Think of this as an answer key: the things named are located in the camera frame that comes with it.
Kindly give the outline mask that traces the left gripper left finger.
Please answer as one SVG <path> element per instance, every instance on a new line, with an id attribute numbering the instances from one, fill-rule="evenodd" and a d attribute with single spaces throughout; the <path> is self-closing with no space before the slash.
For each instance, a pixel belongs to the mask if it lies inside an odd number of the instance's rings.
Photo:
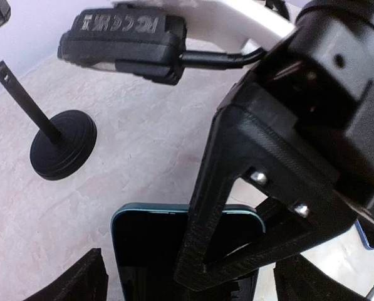
<path id="1" fill-rule="evenodd" d="M 106 300 L 108 274 L 100 248 L 92 248 L 67 271 L 27 300 Z"/>

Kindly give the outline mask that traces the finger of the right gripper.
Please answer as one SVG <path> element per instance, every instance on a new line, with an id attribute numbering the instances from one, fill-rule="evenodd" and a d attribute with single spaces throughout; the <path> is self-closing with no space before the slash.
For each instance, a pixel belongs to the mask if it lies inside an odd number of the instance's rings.
<path id="1" fill-rule="evenodd" d="M 265 234 L 220 260 L 206 260 L 224 208 L 237 204 L 256 212 L 268 197 L 284 209 L 262 219 Z M 192 290 L 212 288 L 331 240 L 354 220 L 331 180 L 300 151 L 247 109 L 227 105 L 212 121 L 174 277 Z"/>
<path id="2" fill-rule="evenodd" d="M 262 219 L 274 219 L 279 216 L 284 209 L 284 204 L 278 199 L 268 197 L 255 207 L 257 214 Z"/>

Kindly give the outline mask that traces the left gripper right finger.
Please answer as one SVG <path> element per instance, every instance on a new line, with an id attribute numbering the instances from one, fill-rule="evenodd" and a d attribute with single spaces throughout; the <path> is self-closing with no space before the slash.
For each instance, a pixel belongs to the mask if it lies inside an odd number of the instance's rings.
<path id="1" fill-rule="evenodd" d="M 364 300 L 365 297 L 333 280 L 303 255 L 276 263 L 278 300 Z"/>

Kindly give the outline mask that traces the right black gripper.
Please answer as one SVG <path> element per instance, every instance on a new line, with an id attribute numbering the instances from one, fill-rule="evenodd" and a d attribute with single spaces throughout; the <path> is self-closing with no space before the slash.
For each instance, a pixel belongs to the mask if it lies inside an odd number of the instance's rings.
<path id="1" fill-rule="evenodd" d="M 233 105 L 259 117 L 374 219 L 374 28 L 302 27 L 245 77 Z"/>

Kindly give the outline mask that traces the black smartphone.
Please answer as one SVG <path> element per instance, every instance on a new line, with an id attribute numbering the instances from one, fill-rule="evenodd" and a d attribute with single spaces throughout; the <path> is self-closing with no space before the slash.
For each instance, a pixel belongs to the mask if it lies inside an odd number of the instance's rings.
<path id="1" fill-rule="evenodd" d="M 355 222 L 356 230 L 366 250 L 374 250 L 374 228 L 358 219 Z"/>
<path id="2" fill-rule="evenodd" d="M 112 242 L 125 300 L 252 300 L 257 272 L 194 292 L 173 279 L 187 225 L 186 204 L 128 203 L 112 216 Z M 257 213 L 229 204 L 205 259 L 220 260 L 265 234 Z"/>

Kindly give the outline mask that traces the black pole phone stand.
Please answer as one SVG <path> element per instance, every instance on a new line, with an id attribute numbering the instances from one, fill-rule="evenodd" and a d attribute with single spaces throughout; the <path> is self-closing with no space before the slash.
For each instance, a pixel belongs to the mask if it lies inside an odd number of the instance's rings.
<path id="1" fill-rule="evenodd" d="M 0 61 L 0 84 L 39 128 L 29 152 L 34 171 L 48 181 L 76 172 L 96 144 L 93 119 L 79 110 L 67 110 L 49 119 L 4 61 Z"/>

